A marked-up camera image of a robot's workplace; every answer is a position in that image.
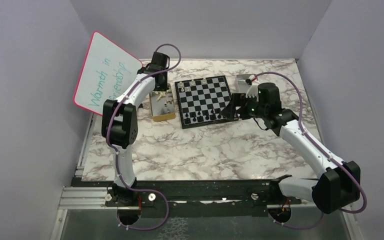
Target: marble tabletop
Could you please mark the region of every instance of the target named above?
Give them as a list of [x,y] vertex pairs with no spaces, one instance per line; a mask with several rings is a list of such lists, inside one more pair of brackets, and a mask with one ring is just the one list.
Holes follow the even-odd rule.
[[[266,71],[284,74],[296,83],[303,95],[303,122],[318,138],[315,119],[294,59],[183,60],[168,73],[168,78],[174,89],[173,82],[225,75],[231,92],[235,92],[236,75]],[[298,114],[298,95],[290,83],[276,75],[260,76],[259,81],[275,83],[283,107]],[[315,177],[310,166],[286,141],[272,131],[259,129],[252,119],[182,129],[177,104],[175,119],[154,122],[148,99],[137,115],[139,134],[133,144],[132,158],[138,180],[272,179],[285,174],[298,178]],[[101,122],[100,116],[93,117],[91,139],[83,159],[83,181],[114,180],[113,156],[101,136]]]

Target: gray backdrop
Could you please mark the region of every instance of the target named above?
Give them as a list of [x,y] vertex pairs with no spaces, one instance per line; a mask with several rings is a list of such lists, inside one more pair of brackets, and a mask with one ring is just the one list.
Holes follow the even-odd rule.
[[88,42],[67,0],[0,0],[0,239],[50,237],[88,120],[72,102]]
[[331,0],[70,0],[87,33],[139,58],[299,58]]
[[333,0],[298,66],[325,144],[361,167],[362,232],[384,239],[384,1]]

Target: gray wall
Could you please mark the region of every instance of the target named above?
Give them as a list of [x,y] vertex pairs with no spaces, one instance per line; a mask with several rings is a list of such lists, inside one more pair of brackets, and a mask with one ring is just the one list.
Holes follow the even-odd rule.
[[50,237],[86,129],[72,96],[88,42],[68,0],[0,0],[0,239]]
[[299,58],[331,0],[70,1],[89,35],[139,58],[167,42],[186,58]]
[[298,66],[325,144],[361,167],[363,235],[384,239],[384,1],[333,0]]

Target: marble table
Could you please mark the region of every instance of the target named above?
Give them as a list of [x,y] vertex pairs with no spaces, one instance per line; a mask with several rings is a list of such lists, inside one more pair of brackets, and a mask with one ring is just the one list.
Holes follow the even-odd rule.
[[[314,116],[294,59],[183,60],[169,72],[168,78],[174,89],[173,82],[225,75],[230,90],[235,92],[236,75],[266,71],[282,73],[296,83],[303,94],[303,122],[318,138]],[[276,75],[263,75],[259,81],[275,83],[280,89],[283,107],[298,114],[298,95],[287,81]],[[272,179],[285,174],[298,178],[315,176],[286,141],[271,131],[259,129],[252,119],[182,129],[177,104],[175,119],[154,122],[148,99],[137,114],[139,134],[133,144],[132,157],[138,180]],[[101,136],[101,122],[100,116],[93,116],[83,153],[83,181],[114,180],[113,156]]]

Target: table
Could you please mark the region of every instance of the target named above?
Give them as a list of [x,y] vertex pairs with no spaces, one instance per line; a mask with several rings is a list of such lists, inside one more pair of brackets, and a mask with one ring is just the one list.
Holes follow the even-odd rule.
[[[171,66],[175,63],[176,60],[170,62]],[[303,95],[303,122],[318,138],[294,59],[183,60],[168,73],[168,78],[174,90],[173,82],[225,75],[230,90],[235,92],[236,75],[266,71],[284,74],[295,82]],[[290,83],[276,75],[260,76],[259,81],[275,83],[283,107],[298,114],[298,95]],[[273,179],[285,174],[315,177],[310,166],[286,141],[271,131],[260,130],[252,119],[182,129],[177,104],[175,119],[154,122],[148,99],[137,117],[139,134],[133,144],[132,158],[138,180]],[[114,179],[113,156],[101,136],[101,122],[100,116],[93,116],[82,152],[82,181]]]

